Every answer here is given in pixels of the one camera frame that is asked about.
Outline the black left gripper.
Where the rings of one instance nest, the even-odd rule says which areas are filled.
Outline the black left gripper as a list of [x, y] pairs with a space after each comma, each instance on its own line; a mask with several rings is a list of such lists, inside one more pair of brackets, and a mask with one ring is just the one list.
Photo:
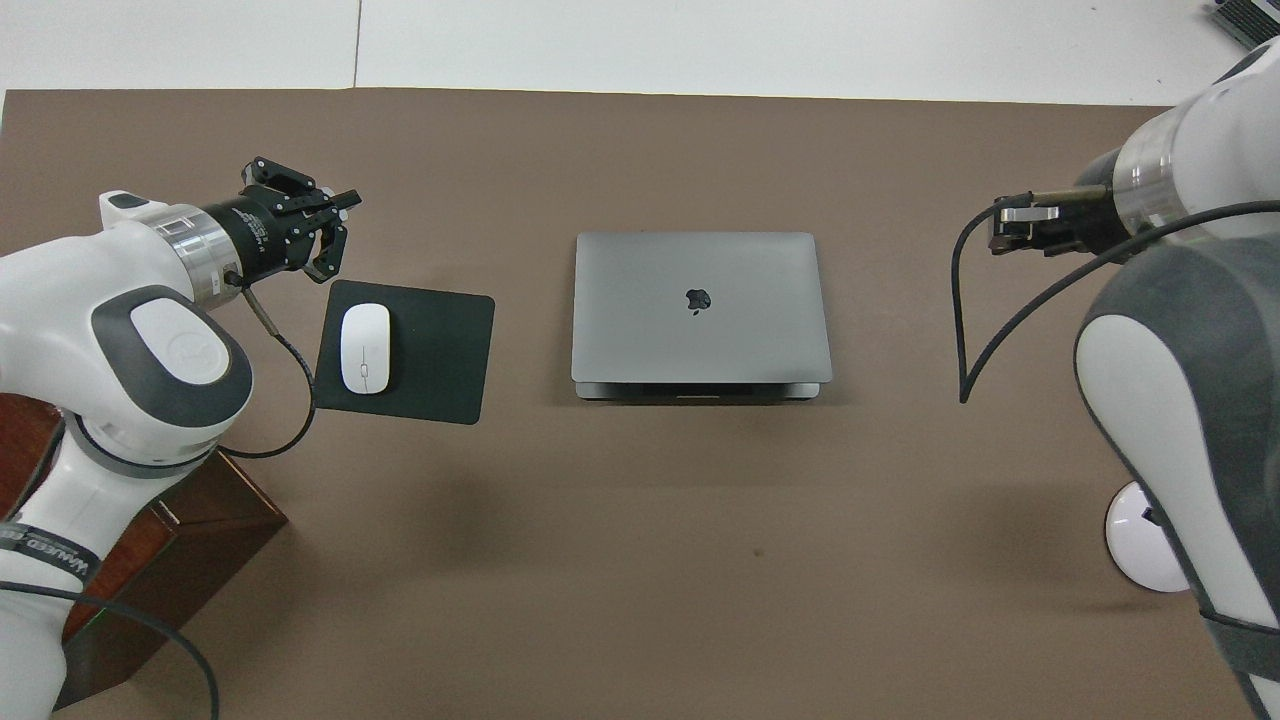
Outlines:
[[[236, 251], [242, 283], [256, 283], [279, 272], [300, 270], [308, 260], [311, 246], [306, 233], [298, 231], [284, 215], [306, 217], [330, 214], [343, 217], [361, 204], [356, 190], [333, 192], [320, 187], [315, 178], [266, 158], [255, 158], [242, 170], [242, 195], [205, 206], [225, 232]], [[316, 284], [338, 275], [348, 229], [346, 225], [324, 225], [317, 232], [317, 254], [303, 268]]]

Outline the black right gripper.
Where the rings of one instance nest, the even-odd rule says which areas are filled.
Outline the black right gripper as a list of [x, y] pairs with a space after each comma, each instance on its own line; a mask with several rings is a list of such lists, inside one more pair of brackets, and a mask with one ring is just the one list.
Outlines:
[[[1106, 188], [1101, 200], [1085, 201], [1068, 214], [1068, 250], [1101, 255], [1132, 238], [1114, 201], [1114, 172], [1120, 149], [1092, 160], [1078, 176], [1075, 186], [1100, 184]], [[1036, 199], [1034, 193], [1016, 193], [995, 200], [996, 214], [991, 227], [988, 250], [993, 256], [1018, 251], [1037, 251], [1053, 256], [1053, 247], [1062, 238], [1060, 205]]]

